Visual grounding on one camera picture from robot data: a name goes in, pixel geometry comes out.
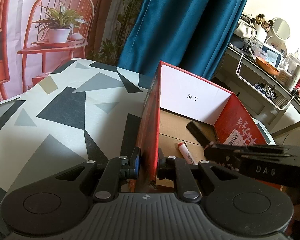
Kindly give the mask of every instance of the marker pen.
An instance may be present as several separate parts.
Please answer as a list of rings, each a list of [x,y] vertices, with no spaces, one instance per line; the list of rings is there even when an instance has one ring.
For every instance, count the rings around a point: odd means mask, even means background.
[[[194,160],[193,156],[189,152],[189,150],[186,147],[186,144],[184,142],[179,143],[178,148],[179,148],[179,151],[181,152],[182,156],[186,159],[187,163],[198,165],[198,163]]]

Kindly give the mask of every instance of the teal curtain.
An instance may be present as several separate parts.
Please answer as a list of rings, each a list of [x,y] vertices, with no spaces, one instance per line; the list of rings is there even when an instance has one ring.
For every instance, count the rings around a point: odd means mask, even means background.
[[[144,0],[118,67],[152,76],[160,60],[211,79],[247,0]]]

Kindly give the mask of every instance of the round mirror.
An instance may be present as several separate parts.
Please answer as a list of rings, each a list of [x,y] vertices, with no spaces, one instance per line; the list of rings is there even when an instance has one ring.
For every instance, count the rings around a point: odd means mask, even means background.
[[[290,37],[290,27],[287,22],[281,18],[277,18],[273,21],[273,30],[282,40],[286,40]]]

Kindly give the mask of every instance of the open box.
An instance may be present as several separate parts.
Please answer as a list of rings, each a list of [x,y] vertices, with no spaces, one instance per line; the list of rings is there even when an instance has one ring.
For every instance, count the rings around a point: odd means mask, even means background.
[[[141,170],[139,179],[130,183],[132,191],[145,191],[155,184],[158,147],[166,157],[182,157],[177,145],[185,142],[195,161],[204,159],[203,148],[186,129],[192,120],[197,121],[209,140],[218,143],[266,144],[235,94],[160,61],[139,126],[136,146],[141,148]],[[158,180],[157,183],[169,186],[165,181]]]

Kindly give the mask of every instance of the geometric patterned tablecloth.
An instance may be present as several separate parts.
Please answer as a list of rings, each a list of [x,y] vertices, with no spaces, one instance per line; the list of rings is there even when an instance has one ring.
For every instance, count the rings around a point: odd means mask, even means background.
[[[0,118],[0,202],[88,159],[130,156],[151,78],[75,58]],[[0,232],[7,235],[0,215]]]

